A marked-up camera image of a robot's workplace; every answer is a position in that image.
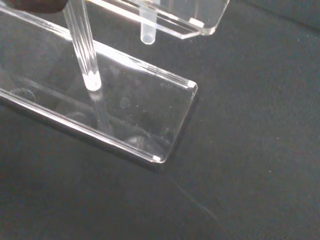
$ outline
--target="clear acrylic stand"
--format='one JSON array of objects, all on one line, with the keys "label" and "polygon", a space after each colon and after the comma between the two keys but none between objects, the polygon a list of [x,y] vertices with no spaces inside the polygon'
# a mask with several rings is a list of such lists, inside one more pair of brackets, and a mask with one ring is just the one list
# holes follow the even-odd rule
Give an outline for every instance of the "clear acrylic stand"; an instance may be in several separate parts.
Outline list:
[{"label": "clear acrylic stand", "polygon": [[166,161],[195,82],[94,41],[100,83],[90,87],[96,72],[83,77],[68,29],[1,4],[0,32],[1,98],[141,159]]}]

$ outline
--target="transparent plastic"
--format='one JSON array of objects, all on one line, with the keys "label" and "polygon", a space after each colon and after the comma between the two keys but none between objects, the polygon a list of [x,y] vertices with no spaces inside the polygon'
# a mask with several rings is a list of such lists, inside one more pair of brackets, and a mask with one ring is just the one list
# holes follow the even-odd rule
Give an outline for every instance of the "transparent plastic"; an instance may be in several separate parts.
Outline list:
[{"label": "transparent plastic", "polygon": [[87,1],[88,4],[105,8],[180,39],[213,34],[229,3],[229,0]]},{"label": "transparent plastic", "polygon": [[90,89],[68,29],[1,4],[0,32],[1,98],[141,159],[166,161],[195,82],[93,41],[101,86]]}]

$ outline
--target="black background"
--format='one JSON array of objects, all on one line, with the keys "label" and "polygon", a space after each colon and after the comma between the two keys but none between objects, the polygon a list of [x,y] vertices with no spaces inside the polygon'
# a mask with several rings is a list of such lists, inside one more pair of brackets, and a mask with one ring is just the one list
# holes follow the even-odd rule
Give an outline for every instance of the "black background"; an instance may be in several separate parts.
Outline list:
[{"label": "black background", "polygon": [[91,16],[96,40],[198,83],[180,143],[156,173],[0,107],[0,239],[320,239],[319,8],[284,2],[151,46]]}]

